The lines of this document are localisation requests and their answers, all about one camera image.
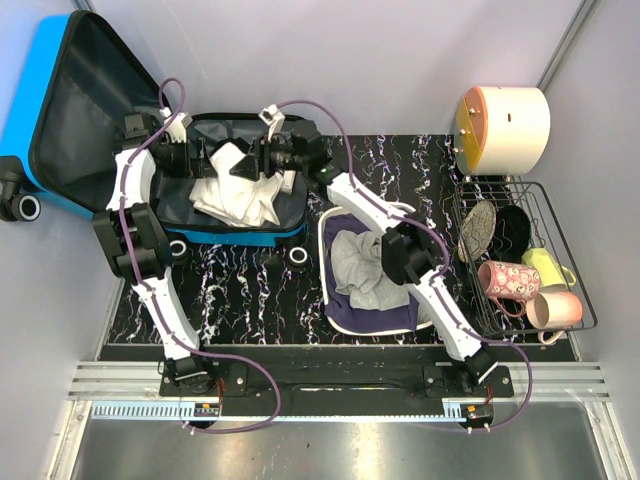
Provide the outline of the black bowl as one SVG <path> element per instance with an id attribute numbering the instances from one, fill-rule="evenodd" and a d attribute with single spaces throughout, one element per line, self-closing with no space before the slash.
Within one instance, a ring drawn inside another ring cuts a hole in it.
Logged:
<path id="1" fill-rule="evenodd" d="M 505 206 L 497 211 L 490 256 L 494 260 L 519 263 L 530 239 L 531 224 L 526 212 L 517 205 Z"/>

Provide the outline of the aluminium rail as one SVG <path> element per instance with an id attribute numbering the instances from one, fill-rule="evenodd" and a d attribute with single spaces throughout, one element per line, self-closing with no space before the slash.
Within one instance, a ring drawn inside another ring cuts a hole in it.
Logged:
<path id="1" fill-rule="evenodd" d="M 535 362 L 532 374 L 520 363 L 506 363 L 521 399 L 532 386 L 531 400 L 609 401 L 601 368 L 596 363 Z M 160 375 L 153 362 L 82 362 L 72 377 L 68 400 L 151 400 L 160 397 Z"/>

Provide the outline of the blue fish-print suitcase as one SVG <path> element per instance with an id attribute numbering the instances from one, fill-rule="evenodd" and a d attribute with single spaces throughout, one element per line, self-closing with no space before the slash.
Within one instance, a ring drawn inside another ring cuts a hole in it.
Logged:
<path id="1" fill-rule="evenodd" d="M 26 194 L 90 218 L 103 210 L 116 180 L 114 155 L 134 113 L 161 118 L 159 85 L 101 16 L 75 11 L 36 27 L 1 137 L 1 217 L 20 219 Z M 157 172 L 151 204 L 172 240 L 275 247 L 303 233 L 308 191 L 296 178 L 273 201 L 279 221 L 231 227 L 198 212 L 195 179 Z"/>

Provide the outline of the detached black white wheel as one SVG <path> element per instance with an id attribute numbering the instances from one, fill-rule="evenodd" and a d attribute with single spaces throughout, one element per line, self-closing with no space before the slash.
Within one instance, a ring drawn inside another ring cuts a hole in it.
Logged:
<path id="1" fill-rule="evenodd" d="M 307 251 L 301 246 L 294 246 L 287 251 L 287 262 L 294 271 L 302 271 L 309 260 Z"/>

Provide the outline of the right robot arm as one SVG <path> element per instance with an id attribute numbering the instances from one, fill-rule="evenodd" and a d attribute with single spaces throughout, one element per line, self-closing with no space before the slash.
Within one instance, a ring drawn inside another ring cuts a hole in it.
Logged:
<path id="1" fill-rule="evenodd" d="M 417 213 L 402 211 L 375 195 L 333 159 L 312 121 L 295 126 L 286 141 L 276 135 L 255 139 L 248 152 L 233 162 L 230 173 L 258 180 L 278 170 L 301 173 L 318 195 L 348 210 L 380 236 L 382 270 L 426 310 L 456 367 L 457 390 L 472 397 L 486 389 L 498 362 L 443 281 L 450 259 L 442 239 Z"/>

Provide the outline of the pink patterned mug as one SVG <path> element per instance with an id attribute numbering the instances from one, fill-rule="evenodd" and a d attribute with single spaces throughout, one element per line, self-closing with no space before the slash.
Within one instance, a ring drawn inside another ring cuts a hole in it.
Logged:
<path id="1" fill-rule="evenodd" d="M 535 267 L 501 261 L 485 261 L 478 268 L 481 289 L 486 297 L 508 317 L 524 315 L 526 305 L 539 293 L 541 278 Z M 510 300 L 519 309 L 510 312 L 502 303 Z"/>

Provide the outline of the yellow-green mug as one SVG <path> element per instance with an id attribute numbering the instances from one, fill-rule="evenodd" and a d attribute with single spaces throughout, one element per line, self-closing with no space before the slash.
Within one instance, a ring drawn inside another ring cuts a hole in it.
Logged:
<path id="1" fill-rule="evenodd" d="M 545 248 L 530 248 L 523 254 L 522 263 L 538 271 L 542 288 L 568 289 L 576 285 L 575 274 L 568 267 L 558 263 Z"/>

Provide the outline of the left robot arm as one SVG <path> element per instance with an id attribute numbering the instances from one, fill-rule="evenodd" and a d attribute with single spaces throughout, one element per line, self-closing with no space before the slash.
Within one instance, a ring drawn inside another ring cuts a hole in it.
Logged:
<path id="1" fill-rule="evenodd" d="M 116 177 L 104 210 L 92 217 L 92 227 L 113 274 L 126 280 L 146 307 L 164 349 L 161 393 L 203 396 L 214 389 L 216 372 L 202 356 L 200 341 L 181 305 L 172 267 L 187 253 L 185 244 L 172 248 L 151 205 L 157 162 L 171 156 L 164 140 L 175 116 L 170 110 L 160 125 L 147 113 L 125 118 L 122 143 L 114 152 Z"/>

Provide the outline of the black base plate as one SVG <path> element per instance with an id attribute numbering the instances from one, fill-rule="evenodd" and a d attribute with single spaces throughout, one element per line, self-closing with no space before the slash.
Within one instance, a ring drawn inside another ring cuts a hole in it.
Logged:
<path id="1" fill-rule="evenodd" d="M 448 362 L 338 362 L 280 361 L 263 367 L 269 380 L 256 368 L 238 361 L 221 361 L 206 371 L 181 382 L 158 363 L 162 396 L 205 396 L 220 393 L 224 398 L 258 397 L 276 384 L 283 393 L 319 391 L 395 391 L 411 397 L 510 399 L 515 395 L 511 374 L 505 366 L 494 369 L 479 385 L 461 379 L 461 369 Z"/>

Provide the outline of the cream cylindrical drawer box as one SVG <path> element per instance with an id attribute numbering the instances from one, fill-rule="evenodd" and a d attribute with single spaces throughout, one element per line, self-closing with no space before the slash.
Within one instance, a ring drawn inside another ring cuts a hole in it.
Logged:
<path id="1" fill-rule="evenodd" d="M 520 176 L 540 160 L 550 134 L 544 93 L 535 87 L 474 86 L 455 116 L 457 168 L 471 176 Z"/>

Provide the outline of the white rectangular tube box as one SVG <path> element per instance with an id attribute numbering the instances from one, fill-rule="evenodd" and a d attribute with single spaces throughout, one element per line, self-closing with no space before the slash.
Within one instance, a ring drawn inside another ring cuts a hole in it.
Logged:
<path id="1" fill-rule="evenodd" d="M 295 184 L 296 172 L 292 170 L 286 170 L 282 174 L 282 183 L 280 191 L 285 194 L 291 194 Z"/>

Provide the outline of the white fluffy towel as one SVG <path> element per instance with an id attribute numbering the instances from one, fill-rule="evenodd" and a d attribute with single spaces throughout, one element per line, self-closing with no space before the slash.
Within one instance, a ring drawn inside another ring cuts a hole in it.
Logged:
<path id="1" fill-rule="evenodd" d="M 260 174 L 248 180 L 230 173 L 245 157 L 234 143 L 227 142 L 216 150 L 209 162 L 217 176 L 197 179 L 190 192 L 195 210 L 208 214 L 232 227 L 262 227 L 265 222 L 280 225 L 274 201 L 280 193 L 284 177 Z"/>

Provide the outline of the grey cloth garment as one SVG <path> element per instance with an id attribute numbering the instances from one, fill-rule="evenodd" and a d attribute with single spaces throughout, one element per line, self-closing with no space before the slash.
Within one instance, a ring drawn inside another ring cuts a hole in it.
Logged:
<path id="1" fill-rule="evenodd" d="M 408 306 L 409 293 L 386 275 L 380 239 L 370 231 L 337 233 L 330 251 L 335 290 L 351 308 L 387 311 Z"/>

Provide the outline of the grey speckled plate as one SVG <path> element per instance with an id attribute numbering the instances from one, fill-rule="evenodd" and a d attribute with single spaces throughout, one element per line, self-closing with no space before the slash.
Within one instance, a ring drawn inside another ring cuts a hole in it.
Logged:
<path id="1" fill-rule="evenodd" d="M 458 255 L 470 264 L 484 255 L 494 237 L 496 208 L 488 200 L 477 203 L 465 217 L 458 241 Z"/>

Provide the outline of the peach gradient mug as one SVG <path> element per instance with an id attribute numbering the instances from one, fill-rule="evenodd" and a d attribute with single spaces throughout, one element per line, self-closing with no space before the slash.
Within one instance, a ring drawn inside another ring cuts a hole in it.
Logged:
<path id="1" fill-rule="evenodd" d="M 583 306 L 571 292 L 541 292 L 526 304 L 526 315 L 538 330 L 539 341 L 551 345 L 582 320 Z"/>

